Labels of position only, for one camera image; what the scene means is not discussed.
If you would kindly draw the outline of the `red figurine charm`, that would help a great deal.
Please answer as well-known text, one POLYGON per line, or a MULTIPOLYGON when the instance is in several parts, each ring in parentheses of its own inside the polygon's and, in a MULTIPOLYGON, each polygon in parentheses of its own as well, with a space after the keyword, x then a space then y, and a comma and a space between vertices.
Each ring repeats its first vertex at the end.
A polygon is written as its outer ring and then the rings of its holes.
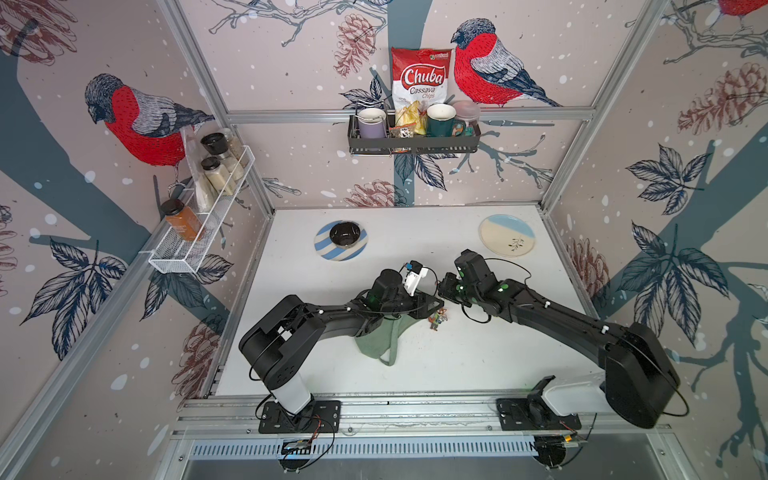
POLYGON ((430 315, 428 317, 428 322, 430 324, 430 329, 433 331, 437 331, 439 327, 445 323, 448 320, 447 317, 447 310, 445 308, 441 308, 437 310, 435 313, 430 315))

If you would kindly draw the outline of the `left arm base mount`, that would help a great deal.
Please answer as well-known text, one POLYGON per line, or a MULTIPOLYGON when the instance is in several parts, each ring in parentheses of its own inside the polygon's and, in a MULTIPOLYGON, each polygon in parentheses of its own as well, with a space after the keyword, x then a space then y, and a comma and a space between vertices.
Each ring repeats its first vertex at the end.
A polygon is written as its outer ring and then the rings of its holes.
POLYGON ((255 410, 260 434, 337 433, 342 403, 311 399, 299 413, 292 414, 269 395, 255 410))

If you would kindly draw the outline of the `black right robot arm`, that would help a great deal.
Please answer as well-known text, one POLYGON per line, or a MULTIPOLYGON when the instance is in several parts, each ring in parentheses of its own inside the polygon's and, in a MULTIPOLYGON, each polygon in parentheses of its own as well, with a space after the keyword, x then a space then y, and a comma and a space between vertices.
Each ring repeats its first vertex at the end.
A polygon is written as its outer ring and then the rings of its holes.
POLYGON ((442 298, 537 330, 593 361, 605 373, 598 390, 628 423, 650 429, 665 414, 680 378, 649 327, 597 320, 550 301, 524 282, 499 280, 485 258, 469 249, 454 264, 457 272, 438 283, 442 298))

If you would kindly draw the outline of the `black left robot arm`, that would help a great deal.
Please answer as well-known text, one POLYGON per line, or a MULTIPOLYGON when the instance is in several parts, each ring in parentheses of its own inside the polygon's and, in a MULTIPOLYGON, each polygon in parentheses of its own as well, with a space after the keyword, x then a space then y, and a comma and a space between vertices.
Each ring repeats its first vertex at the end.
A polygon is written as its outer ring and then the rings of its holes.
POLYGON ((314 406, 299 371, 316 344, 326 338, 367 338, 381 331, 389 345, 384 354, 396 358, 401 333, 444 307, 435 294, 418 288, 429 269, 417 262, 406 274, 384 269, 371 288, 342 305, 321 306, 291 294, 278 302, 240 339, 238 349, 249 372, 257 375, 277 405, 291 419, 307 419, 314 406))

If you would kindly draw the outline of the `green corduroy bag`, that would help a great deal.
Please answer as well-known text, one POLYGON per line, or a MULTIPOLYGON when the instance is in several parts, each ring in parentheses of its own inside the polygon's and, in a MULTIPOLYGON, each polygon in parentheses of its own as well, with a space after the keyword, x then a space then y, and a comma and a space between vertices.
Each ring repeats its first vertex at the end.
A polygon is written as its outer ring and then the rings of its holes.
POLYGON ((371 332, 356 337, 359 351, 370 358, 377 359, 386 366, 396 363, 399 338, 419 319, 408 315, 385 317, 371 332))

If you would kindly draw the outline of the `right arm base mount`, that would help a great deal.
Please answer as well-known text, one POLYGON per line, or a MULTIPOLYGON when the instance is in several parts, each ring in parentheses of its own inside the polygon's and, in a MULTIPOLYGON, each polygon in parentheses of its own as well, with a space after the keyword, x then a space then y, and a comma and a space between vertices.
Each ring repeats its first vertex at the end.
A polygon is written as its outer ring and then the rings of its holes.
POLYGON ((543 399, 543 391, 554 375, 540 380, 526 397, 498 398, 495 407, 503 431, 577 431, 582 428, 578 415, 557 415, 543 399))

